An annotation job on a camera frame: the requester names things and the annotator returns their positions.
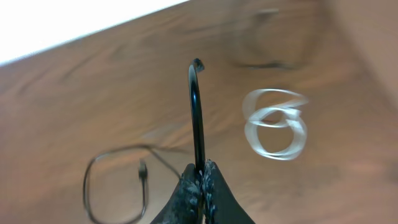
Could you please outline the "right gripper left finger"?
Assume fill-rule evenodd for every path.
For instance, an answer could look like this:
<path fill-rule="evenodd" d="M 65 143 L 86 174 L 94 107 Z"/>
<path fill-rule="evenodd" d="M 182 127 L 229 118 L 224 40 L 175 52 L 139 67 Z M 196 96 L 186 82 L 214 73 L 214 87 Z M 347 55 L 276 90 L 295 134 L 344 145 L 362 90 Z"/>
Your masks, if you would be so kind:
<path fill-rule="evenodd" d="M 169 201 L 150 224 L 198 224 L 203 219 L 203 200 L 195 165 L 188 164 Z"/>

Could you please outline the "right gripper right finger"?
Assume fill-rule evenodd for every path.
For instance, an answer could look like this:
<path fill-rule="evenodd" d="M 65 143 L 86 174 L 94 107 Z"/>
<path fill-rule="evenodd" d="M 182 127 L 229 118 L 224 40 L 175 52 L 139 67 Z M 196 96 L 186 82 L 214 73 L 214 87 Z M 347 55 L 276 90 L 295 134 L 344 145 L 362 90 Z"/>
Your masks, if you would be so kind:
<path fill-rule="evenodd" d="M 255 224 L 235 199 L 217 164 L 206 160 L 202 177 L 206 224 Z"/>

